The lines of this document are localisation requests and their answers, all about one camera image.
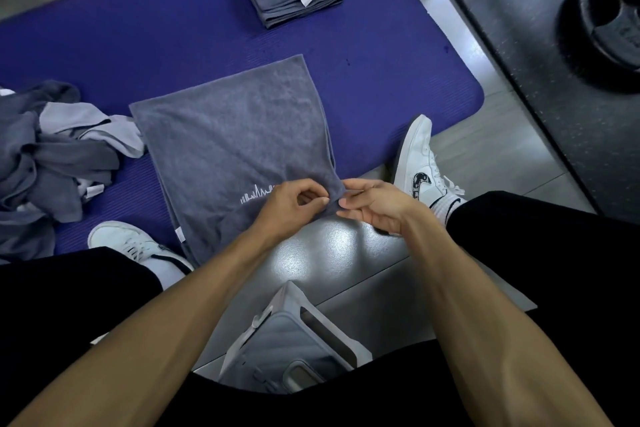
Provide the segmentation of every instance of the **forearm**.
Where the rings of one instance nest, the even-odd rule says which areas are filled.
[[[117,326],[50,384],[12,426],[153,425],[229,301],[271,247],[248,230]]]
[[[548,337],[426,206],[408,214],[403,236],[418,264],[436,336],[477,424],[609,424]]]

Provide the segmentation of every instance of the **purple yoga mat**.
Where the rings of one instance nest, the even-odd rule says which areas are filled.
[[[438,133],[483,102],[419,0],[345,0],[271,30],[249,0],[59,0],[0,24],[0,48],[0,85],[62,80],[120,114],[134,101],[302,53],[343,178],[391,158],[414,115],[430,117]],[[58,253],[84,248],[103,220],[128,221],[177,245],[148,156],[125,162],[85,220],[58,227]]]

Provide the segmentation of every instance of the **person's left hand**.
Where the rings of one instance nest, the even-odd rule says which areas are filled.
[[[295,235],[329,203],[329,193],[312,179],[278,184],[273,188],[251,229],[276,246]]]

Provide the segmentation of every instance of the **sneaker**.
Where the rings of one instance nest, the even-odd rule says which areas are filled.
[[[185,275],[193,271],[193,266],[184,257],[156,243],[138,227],[122,221],[100,223],[91,230],[86,242],[89,248],[108,246],[139,264],[147,259],[161,259],[172,262]]]
[[[429,141],[431,120],[425,115],[413,119],[394,163],[391,182],[405,193],[432,208],[448,195],[463,196],[465,191],[446,176],[440,176]]]

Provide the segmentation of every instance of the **white embroidered logo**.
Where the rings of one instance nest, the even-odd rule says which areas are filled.
[[[258,187],[256,184],[253,185],[253,190],[251,194],[244,193],[244,196],[240,198],[240,204],[245,204],[256,197],[265,197],[273,190],[273,186],[270,185],[268,190],[262,189]]]

